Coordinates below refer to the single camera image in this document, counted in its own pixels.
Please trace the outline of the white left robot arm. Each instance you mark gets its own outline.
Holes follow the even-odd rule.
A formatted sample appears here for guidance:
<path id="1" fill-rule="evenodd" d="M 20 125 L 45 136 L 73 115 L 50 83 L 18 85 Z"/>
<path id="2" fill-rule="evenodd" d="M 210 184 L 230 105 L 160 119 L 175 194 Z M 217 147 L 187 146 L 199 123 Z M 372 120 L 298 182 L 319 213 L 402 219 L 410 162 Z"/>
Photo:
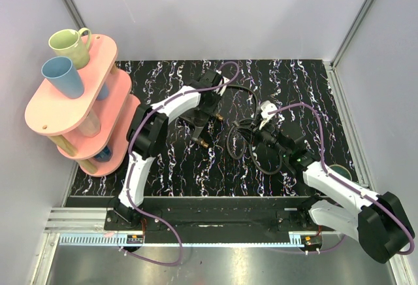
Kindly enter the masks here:
<path id="1" fill-rule="evenodd" d="M 192 141 L 207 147 L 201 132 L 214 118 L 217 105 L 229 79 L 219 71 L 208 71 L 183 86 L 179 92 L 152 105 L 141 105 L 127 133 L 129 163 L 123 189 L 113 202 L 109 222 L 133 230 L 140 225 L 141 214 L 134 206 L 144 200 L 144 187 L 154 159 L 163 149 L 169 124 L 180 118 L 193 128 Z"/>

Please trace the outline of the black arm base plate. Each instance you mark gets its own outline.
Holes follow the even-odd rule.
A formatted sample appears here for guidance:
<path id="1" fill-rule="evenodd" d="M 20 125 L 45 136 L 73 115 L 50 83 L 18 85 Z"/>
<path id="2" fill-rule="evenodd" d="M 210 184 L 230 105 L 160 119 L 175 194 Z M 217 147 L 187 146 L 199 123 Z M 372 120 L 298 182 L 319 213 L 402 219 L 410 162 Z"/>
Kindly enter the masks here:
<path id="1" fill-rule="evenodd" d="M 110 229 L 136 229 L 145 227 L 159 231 L 167 221 L 176 229 L 192 228 L 261 228 L 274 231 L 318 231 L 319 226 L 308 215 L 297 209 L 274 209 L 272 207 L 168 207 L 145 210 L 154 219 L 134 210 L 124 213 L 120 207 L 109 210 L 105 226 Z"/>

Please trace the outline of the grey faucet with brass fittings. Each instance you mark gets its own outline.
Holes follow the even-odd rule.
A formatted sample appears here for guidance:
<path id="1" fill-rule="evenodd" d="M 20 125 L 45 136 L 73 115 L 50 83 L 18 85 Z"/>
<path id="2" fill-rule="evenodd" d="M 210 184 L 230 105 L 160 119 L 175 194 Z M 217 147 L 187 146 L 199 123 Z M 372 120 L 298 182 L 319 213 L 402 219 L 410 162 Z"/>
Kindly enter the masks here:
<path id="1" fill-rule="evenodd" d="M 201 137 L 201 133 L 205 125 L 210 119 L 216 119 L 220 122 L 223 121 L 221 114 L 209 114 L 200 109 L 188 110 L 187 112 L 183 113 L 180 118 L 193 127 L 193 133 L 191 135 L 192 141 L 205 149 L 209 147 L 209 144 Z"/>

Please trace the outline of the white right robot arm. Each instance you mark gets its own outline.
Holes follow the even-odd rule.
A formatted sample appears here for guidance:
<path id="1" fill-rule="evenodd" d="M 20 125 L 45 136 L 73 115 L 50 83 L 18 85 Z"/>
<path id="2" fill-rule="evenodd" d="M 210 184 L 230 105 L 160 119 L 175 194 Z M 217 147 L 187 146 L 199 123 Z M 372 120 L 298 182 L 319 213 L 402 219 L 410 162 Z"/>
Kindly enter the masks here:
<path id="1" fill-rule="evenodd" d="M 300 228 L 308 231 L 319 225 L 343 233 L 379 263 L 413 252 L 415 232 L 395 194 L 378 194 L 335 175 L 306 148 L 304 135 L 295 129 L 256 127 L 251 132 L 251 140 L 274 150 L 298 181 L 328 197 L 311 198 L 297 213 Z"/>

